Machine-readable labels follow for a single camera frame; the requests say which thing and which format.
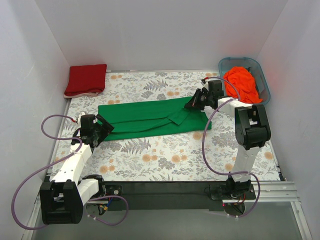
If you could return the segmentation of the green t-shirt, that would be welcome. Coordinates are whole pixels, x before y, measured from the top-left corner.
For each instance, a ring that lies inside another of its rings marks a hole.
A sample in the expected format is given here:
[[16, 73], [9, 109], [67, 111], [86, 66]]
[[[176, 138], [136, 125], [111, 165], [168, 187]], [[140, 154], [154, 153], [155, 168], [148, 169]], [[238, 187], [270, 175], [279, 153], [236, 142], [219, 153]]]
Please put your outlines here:
[[185, 108], [191, 97], [168, 100], [99, 105], [98, 114], [114, 130], [106, 141], [136, 139], [202, 131], [208, 123], [205, 112]]

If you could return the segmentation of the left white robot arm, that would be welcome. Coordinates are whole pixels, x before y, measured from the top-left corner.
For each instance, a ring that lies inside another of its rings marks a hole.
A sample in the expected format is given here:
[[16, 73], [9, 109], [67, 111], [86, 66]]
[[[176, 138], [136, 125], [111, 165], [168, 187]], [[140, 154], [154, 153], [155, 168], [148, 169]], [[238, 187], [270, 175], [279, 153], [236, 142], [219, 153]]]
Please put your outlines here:
[[98, 174], [81, 179], [83, 168], [97, 148], [114, 130], [100, 114], [85, 114], [78, 118], [80, 127], [70, 139], [70, 156], [49, 182], [40, 186], [42, 221], [46, 225], [78, 224], [84, 205], [93, 197], [106, 196], [103, 177]]

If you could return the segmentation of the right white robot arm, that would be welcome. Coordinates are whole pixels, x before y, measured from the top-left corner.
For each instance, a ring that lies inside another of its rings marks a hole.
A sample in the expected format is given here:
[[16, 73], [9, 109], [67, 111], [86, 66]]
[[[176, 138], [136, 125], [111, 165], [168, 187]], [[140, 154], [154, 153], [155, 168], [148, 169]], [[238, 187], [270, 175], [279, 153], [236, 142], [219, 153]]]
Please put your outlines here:
[[203, 110], [211, 107], [215, 113], [223, 112], [234, 118], [235, 138], [238, 143], [236, 160], [231, 171], [224, 174], [226, 181], [209, 188], [212, 199], [237, 199], [246, 194], [255, 197], [251, 183], [253, 165], [258, 152], [271, 138], [271, 129], [264, 105], [244, 103], [240, 97], [225, 95], [220, 77], [202, 79], [202, 88], [185, 104], [186, 109]]

